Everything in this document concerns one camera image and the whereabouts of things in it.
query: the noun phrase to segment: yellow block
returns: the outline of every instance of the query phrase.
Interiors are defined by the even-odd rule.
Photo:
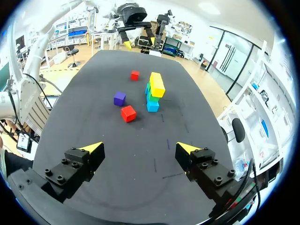
[[[152,41],[152,45],[154,45],[155,37],[150,37],[150,39]]]
[[[129,50],[131,50],[131,43],[130,43],[130,41],[124,41],[124,45],[125,45]]]
[[[91,144],[91,145],[88,145],[88,146],[85,146],[85,147],[82,147],[82,148],[79,148],[79,149],[84,149],[84,150],[89,151],[90,153],[92,153],[92,151],[95,150],[102,143],[103,142],[98,142],[98,143]]]
[[[151,73],[150,76],[151,94],[153,97],[162,98],[165,93],[165,86],[160,73]]]
[[[192,145],[188,145],[185,143],[181,143],[181,142],[177,142],[177,144],[179,144],[181,147],[184,148],[184,150],[190,155],[191,151],[195,151],[195,150],[202,150],[198,147],[192,146]]]

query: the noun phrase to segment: black bolt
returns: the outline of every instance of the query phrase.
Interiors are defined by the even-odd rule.
[[[228,177],[233,177],[234,174],[235,174],[235,170],[230,170],[230,171],[228,171],[227,176],[228,176]]]
[[[24,189],[24,186],[23,186],[22,184],[19,184],[18,187],[19,187],[20,190],[23,190],[23,189]]]
[[[214,159],[211,163],[212,163],[213,165],[217,165],[217,164],[218,164],[218,160],[217,160],[217,159]]]
[[[61,163],[62,163],[62,164],[68,164],[68,161],[67,161],[67,159],[63,158],[63,159],[61,160]]]
[[[49,170],[49,169],[45,169],[45,174],[46,174],[47,176],[52,176],[52,171]]]
[[[222,177],[215,177],[215,180],[214,180],[214,182],[215,182],[215,184],[217,184],[217,185],[219,185],[221,182],[222,182]]]
[[[78,163],[76,163],[76,162],[74,162],[74,163],[72,163],[72,167],[76,169],[76,168],[78,168],[78,167],[79,167],[79,164],[78,164]]]
[[[65,182],[65,178],[64,178],[63,176],[61,176],[61,175],[57,176],[56,180],[57,180],[60,184],[62,184],[63,182]]]
[[[202,163],[202,164],[201,164],[201,168],[202,168],[202,169],[206,169],[206,168],[207,168],[207,166],[208,166],[208,164],[207,164],[207,163]]]

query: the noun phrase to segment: office chair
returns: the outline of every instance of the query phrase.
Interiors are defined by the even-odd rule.
[[[223,127],[221,127],[223,134],[225,136],[226,142],[229,143],[230,141],[232,141],[235,138],[237,143],[241,143],[245,139],[245,129],[244,129],[244,126],[241,123],[240,119],[234,118],[232,120],[232,128],[233,128],[232,131],[226,133],[226,131],[223,129]],[[234,132],[235,137],[231,140],[228,140],[228,134],[230,134],[231,132]]]
[[[98,46],[97,49],[100,50],[100,47],[101,47],[101,37],[96,38],[96,41],[99,42],[99,46]]]
[[[68,68],[73,68],[80,65],[80,62],[75,62],[74,55],[76,55],[76,53],[78,53],[79,50],[74,48],[74,45],[63,46],[62,49],[67,52],[68,56],[73,56],[73,62],[67,66]]]

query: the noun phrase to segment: stacked blocks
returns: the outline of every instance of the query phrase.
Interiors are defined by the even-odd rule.
[[[150,81],[146,86],[145,94],[147,95],[147,110],[154,113],[159,109],[159,99],[165,93],[165,86],[159,73],[151,73]]]
[[[118,106],[123,106],[125,103],[126,94],[117,92],[113,97],[113,103]]]
[[[121,116],[124,121],[128,123],[136,118],[136,111],[129,105],[121,109]]]
[[[140,72],[138,71],[132,71],[131,72],[131,80],[137,81],[139,79]]]

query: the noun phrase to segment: red cube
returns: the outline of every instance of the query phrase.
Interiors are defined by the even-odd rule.
[[[131,72],[131,80],[137,81],[139,79],[139,71],[132,71]]]
[[[129,105],[121,109],[121,116],[124,121],[128,123],[136,118],[136,111]]]

